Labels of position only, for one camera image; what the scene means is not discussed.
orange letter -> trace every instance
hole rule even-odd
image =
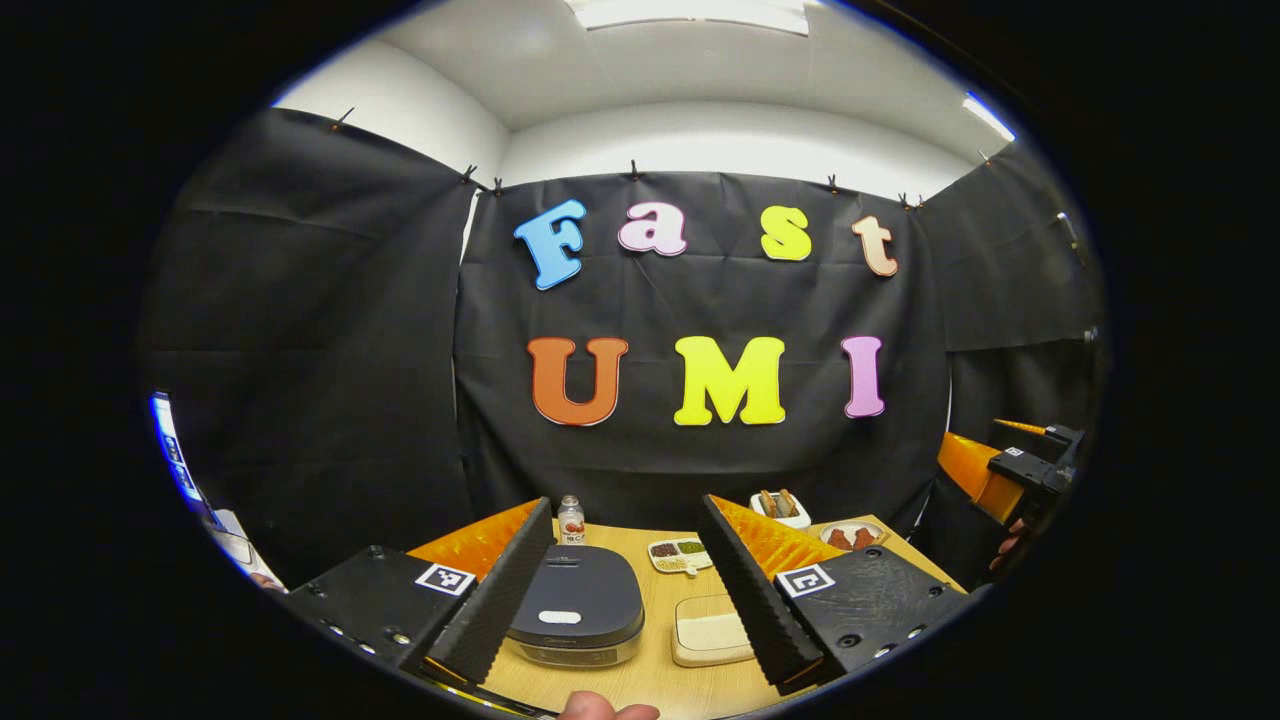
[[[564,372],[573,347],[573,341],[563,337],[529,341],[529,354],[534,356],[534,407],[558,425],[595,425],[618,406],[620,359],[627,351],[627,341],[598,337],[586,343],[586,351],[595,356],[595,397],[590,402],[573,402],[564,395]]]

bottle label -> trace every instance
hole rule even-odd
[[[561,520],[561,543],[562,544],[585,544],[586,543],[586,521],[581,519],[564,518]]]

screen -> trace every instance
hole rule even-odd
[[[182,445],[178,442],[178,430],[173,423],[173,405],[169,400],[169,393],[160,391],[152,393],[151,409],[156,418],[156,436],[160,441],[160,450],[164,452],[165,460],[169,464],[169,473],[178,484],[178,489],[187,498],[187,505],[204,518],[206,523],[221,532],[227,532],[218,515],[214,514],[214,509],[209,505],[205,495],[196,487],[196,480],[191,477],[191,469],[187,466],[187,457],[182,454]]]

toast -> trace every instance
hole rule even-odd
[[[769,495],[769,491],[767,489],[760,491],[760,507],[764,509],[765,516],[768,518],[778,516],[778,503],[773,501],[773,496]]]
[[[778,495],[781,495],[787,501],[787,509],[788,510],[787,510],[786,516],[787,518],[799,518],[800,516],[800,503],[796,502],[796,498],[791,497],[791,493],[787,492],[787,488],[782,488],[782,491]]]

white button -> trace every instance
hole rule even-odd
[[[582,620],[582,616],[571,610],[543,610],[538,614],[538,619],[557,625],[576,625]]]

